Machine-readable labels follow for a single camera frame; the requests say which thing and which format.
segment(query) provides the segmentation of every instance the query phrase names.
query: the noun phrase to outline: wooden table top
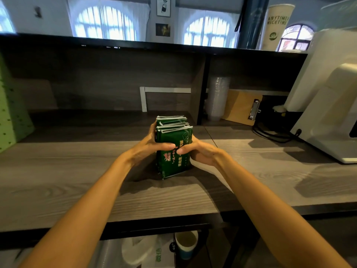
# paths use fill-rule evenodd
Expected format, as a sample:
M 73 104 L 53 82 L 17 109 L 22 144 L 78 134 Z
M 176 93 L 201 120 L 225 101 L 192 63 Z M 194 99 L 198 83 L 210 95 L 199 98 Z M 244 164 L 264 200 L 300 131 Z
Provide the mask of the wooden table top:
M 49 228 L 147 126 L 39 128 L 0 153 L 0 232 Z M 341 165 L 304 143 L 276 144 L 247 127 L 195 126 L 196 137 L 225 149 L 291 206 L 357 202 L 357 165 Z M 242 209 L 216 169 L 167 180 L 154 157 L 132 169 L 109 222 Z

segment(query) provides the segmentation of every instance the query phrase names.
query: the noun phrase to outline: hand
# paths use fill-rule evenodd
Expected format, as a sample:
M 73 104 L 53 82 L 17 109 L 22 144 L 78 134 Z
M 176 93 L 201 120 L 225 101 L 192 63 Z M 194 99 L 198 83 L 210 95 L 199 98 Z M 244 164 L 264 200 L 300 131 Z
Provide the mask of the hand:
M 148 135 L 121 156 L 125 156 L 132 165 L 135 165 L 158 150 L 173 150 L 176 147 L 175 144 L 155 142 L 155 128 L 156 121 L 151 124 Z
M 203 164 L 217 167 L 216 156 L 222 153 L 222 150 L 205 142 L 200 141 L 192 135 L 192 144 L 184 145 L 177 150 L 177 154 L 186 154 L 191 152 L 191 158 Z

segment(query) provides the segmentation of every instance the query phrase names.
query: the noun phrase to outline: arched window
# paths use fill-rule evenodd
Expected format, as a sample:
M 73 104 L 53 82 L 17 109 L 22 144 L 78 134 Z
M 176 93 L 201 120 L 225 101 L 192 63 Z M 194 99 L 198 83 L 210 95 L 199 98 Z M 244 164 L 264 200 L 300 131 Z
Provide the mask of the arched window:
M 0 33 L 15 33 L 15 29 L 11 23 L 7 10 L 0 0 Z
M 281 37 L 278 51 L 307 50 L 313 37 L 313 29 L 307 25 L 296 24 L 285 29 Z
M 203 16 L 188 24 L 183 44 L 234 48 L 236 34 L 231 22 L 218 16 Z
M 110 6 L 92 6 L 79 13 L 75 22 L 78 37 L 137 40 L 132 20 Z

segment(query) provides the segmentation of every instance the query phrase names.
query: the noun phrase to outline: stack of green packets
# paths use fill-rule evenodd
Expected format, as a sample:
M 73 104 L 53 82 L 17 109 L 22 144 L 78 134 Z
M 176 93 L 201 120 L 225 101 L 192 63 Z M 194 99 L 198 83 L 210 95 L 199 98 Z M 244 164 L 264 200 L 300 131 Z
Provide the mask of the stack of green packets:
M 175 149 L 171 151 L 159 150 L 156 153 L 156 165 L 163 179 L 186 171 L 190 163 L 190 154 L 178 155 L 176 151 L 186 144 L 192 143 L 192 126 L 187 118 L 170 116 L 156 118 L 155 141 L 158 143 L 174 143 Z

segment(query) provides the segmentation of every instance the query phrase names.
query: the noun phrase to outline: blue paper cup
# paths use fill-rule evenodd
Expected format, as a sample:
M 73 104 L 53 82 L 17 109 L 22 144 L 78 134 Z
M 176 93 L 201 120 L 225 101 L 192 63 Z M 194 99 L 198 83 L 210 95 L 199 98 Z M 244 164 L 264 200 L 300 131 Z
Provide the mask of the blue paper cup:
M 177 232 L 175 233 L 175 239 L 179 248 L 180 258 L 190 259 L 199 240 L 199 233 L 196 230 Z

